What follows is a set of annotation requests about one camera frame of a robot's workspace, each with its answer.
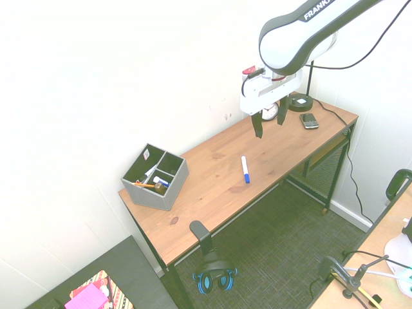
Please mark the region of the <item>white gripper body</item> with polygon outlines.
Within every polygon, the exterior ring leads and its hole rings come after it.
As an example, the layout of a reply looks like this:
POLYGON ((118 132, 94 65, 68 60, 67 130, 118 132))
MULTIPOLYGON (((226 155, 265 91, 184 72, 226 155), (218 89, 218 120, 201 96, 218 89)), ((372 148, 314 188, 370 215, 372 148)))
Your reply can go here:
POLYGON ((261 111, 295 91, 303 81, 303 69, 280 75, 267 66, 253 66, 242 73, 240 110, 249 115, 261 111))

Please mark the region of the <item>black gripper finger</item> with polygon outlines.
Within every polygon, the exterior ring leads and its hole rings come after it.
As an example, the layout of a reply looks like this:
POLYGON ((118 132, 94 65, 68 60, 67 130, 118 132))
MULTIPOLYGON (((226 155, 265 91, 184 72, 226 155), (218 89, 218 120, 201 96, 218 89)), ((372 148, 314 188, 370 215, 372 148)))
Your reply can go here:
POLYGON ((252 125, 254 128, 255 136, 258 138, 263 137, 263 125, 262 125, 262 111, 259 111, 251 116, 252 125))
POLYGON ((288 111, 288 107, 289 107, 289 96, 283 97, 280 101, 279 101, 279 111, 277 114, 277 123, 282 126, 285 118, 286 118, 286 114, 288 111))

